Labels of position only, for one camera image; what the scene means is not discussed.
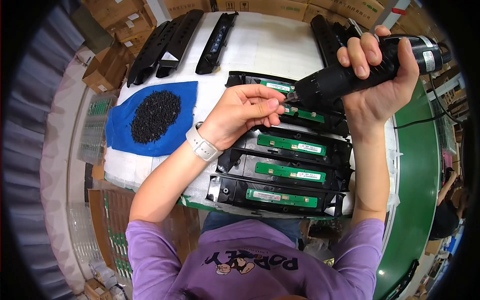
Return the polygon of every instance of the power cord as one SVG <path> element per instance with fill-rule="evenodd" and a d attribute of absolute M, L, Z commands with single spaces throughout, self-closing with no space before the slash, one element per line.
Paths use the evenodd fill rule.
<path fill-rule="evenodd" d="M 432 74 L 429 73 L 428 76 L 429 76 L 429 78 L 430 78 L 430 83 L 432 84 L 433 94 L 435 95 L 435 100 L 437 100 L 438 104 L 439 104 L 440 107 L 442 108 L 443 113 L 440 114 L 440 115 L 438 115 L 438 116 L 432 117 L 432 118 L 414 121 L 414 122 L 411 122 L 411 123 L 408 123 L 408 124 L 405 124 L 405 125 L 402 125 L 402 126 L 396 126 L 396 127 L 394 127 L 394 129 L 402 129 L 402 128 L 405 128 L 405 127 L 408 127 L 408 126 L 411 126 L 411 125 L 430 122 L 430 121 L 439 119 L 439 118 L 443 117 L 444 115 L 447 115 L 447 116 L 450 118 L 450 120 L 452 120 L 452 121 L 455 122 L 455 123 L 458 123 L 458 124 L 461 124 L 461 123 L 462 123 L 462 121 L 457 120 L 457 119 L 455 119 L 454 117 L 452 117 L 452 115 L 450 115 L 450 114 L 448 113 L 448 111 L 444 108 L 442 102 L 440 101 L 440 98 L 438 97 L 437 91 L 435 90 L 435 86 L 433 85 L 433 77 L 432 77 Z"/>

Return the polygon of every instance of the smartwatch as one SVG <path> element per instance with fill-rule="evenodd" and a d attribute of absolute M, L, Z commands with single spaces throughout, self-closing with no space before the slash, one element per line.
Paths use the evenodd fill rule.
<path fill-rule="evenodd" d="M 204 161 L 214 161 L 219 157 L 223 151 L 219 151 L 215 146 L 213 146 L 209 141 L 202 138 L 198 133 L 197 129 L 203 124 L 203 122 L 198 122 L 194 124 L 185 134 L 187 137 L 187 142 L 192 146 L 192 150 L 197 156 L 199 156 Z"/>

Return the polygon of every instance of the purple t-shirt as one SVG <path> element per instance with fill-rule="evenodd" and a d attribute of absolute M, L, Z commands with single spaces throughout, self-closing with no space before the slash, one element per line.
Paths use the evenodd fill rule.
<path fill-rule="evenodd" d="M 206 231 L 184 265 L 174 245 L 154 224 L 128 224 L 128 256 L 134 299 L 274 299 L 304 293 L 308 299 L 371 299 L 382 257 L 384 223 L 357 224 L 334 248 L 329 267 L 280 231 L 245 220 Z"/>

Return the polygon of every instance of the electric screwdriver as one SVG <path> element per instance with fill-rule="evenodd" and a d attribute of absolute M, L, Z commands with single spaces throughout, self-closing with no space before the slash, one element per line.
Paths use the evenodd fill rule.
<path fill-rule="evenodd" d="M 403 37 L 410 40 L 420 75 L 439 71 L 444 63 L 452 59 L 452 53 L 446 44 L 436 43 L 426 36 L 379 37 L 382 62 L 378 66 L 370 66 L 370 75 L 367 79 L 358 78 L 351 66 L 346 68 L 337 62 L 297 81 L 294 84 L 295 91 L 287 95 L 286 101 L 300 101 L 305 107 L 315 109 L 325 100 L 334 101 L 352 92 L 394 79 L 400 67 L 397 56 L 398 43 Z"/>

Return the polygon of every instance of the jeans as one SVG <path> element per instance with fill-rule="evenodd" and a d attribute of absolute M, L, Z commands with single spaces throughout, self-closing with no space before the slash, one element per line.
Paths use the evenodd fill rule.
<path fill-rule="evenodd" d="M 259 220 L 268 226 L 285 234 L 292 242 L 297 243 L 300 238 L 300 220 L 274 219 L 254 216 L 240 216 L 228 213 L 209 212 L 205 219 L 201 234 L 208 230 L 217 229 L 243 220 Z"/>

